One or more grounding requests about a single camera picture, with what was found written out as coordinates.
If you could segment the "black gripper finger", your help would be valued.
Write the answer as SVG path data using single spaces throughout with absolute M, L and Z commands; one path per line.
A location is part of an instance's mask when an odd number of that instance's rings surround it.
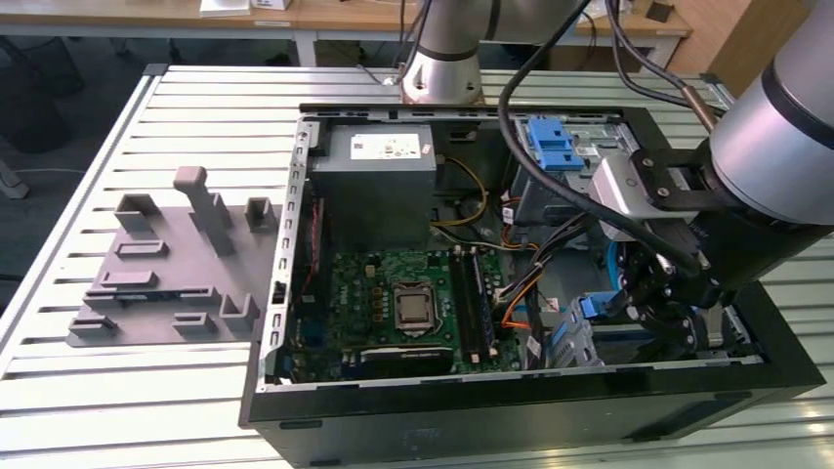
M 660 254 L 637 242 L 624 242 L 618 249 L 618 267 L 629 306 L 644 306 L 668 297 L 666 290 L 678 273 L 677 267 Z
M 653 339 L 638 346 L 636 360 L 689 360 L 724 346 L 724 310 L 688 305 L 630 306 L 629 317 Z

